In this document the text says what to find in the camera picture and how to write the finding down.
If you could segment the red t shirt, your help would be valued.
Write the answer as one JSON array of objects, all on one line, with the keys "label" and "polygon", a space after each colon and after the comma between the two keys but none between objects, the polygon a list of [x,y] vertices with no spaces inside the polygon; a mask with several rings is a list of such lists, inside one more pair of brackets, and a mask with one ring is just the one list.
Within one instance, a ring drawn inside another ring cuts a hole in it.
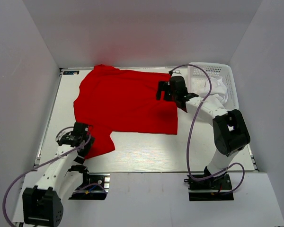
[{"label": "red t shirt", "polygon": [[89,125],[95,138],[86,158],[114,151],[114,131],[176,135],[176,104],[156,99],[159,82],[170,78],[167,73],[95,66],[73,102],[75,120]]}]

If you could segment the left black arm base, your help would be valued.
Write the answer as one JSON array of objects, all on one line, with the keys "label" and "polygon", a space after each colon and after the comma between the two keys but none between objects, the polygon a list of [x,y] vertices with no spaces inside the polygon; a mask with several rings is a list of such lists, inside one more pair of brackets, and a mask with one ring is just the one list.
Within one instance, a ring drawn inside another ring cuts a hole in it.
[{"label": "left black arm base", "polygon": [[68,173],[79,174],[79,179],[82,180],[69,200],[103,201],[106,199],[109,191],[110,173],[90,173],[88,168],[83,165],[71,166]]}]

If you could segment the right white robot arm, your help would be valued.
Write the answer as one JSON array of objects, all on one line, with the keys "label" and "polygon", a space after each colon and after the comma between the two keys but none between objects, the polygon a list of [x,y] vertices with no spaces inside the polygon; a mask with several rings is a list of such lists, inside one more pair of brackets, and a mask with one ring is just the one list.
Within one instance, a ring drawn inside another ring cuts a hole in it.
[{"label": "right white robot arm", "polygon": [[193,114],[192,125],[200,117],[204,122],[213,127],[215,154],[204,170],[204,176],[195,178],[194,181],[204,180],[205,185],[211,189],[221,184],[221,176],[230,167],[231,161],[237,153],[250,143],[250,135],[244,122],[242,113],[238,109],[231,111],[220,108],[201,98],[195,93],[189,93],[182,76],[173,76],[168,82],[160,81],[156,99],[174,102],[176,106],[186,113]]}]

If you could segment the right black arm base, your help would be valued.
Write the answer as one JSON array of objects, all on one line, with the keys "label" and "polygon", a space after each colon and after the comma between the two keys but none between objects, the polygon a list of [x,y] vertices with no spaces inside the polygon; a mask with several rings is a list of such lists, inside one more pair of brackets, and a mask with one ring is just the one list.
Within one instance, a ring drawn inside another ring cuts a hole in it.
[{"label": "right black arm base", "polygon": [[232,184],[229,174],[216,180],[194,181],[189,175],[184,179],[188,185],[189,201],[233,201]]}]

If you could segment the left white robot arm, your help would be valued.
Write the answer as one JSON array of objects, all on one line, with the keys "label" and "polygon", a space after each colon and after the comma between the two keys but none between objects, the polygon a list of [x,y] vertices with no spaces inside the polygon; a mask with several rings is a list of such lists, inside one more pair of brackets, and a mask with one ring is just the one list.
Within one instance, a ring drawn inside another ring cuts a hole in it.
[{"label": "left white robot arm", "polygon": [[62,130],[56,137],[58,144],[54,161],[32,188],[22,194],[24,223],[39,227],[57,227],[63,217],[63,201],[78,188],[90,185],[85,157],[94,143],[89,125],[76,122],[72,131]]}]

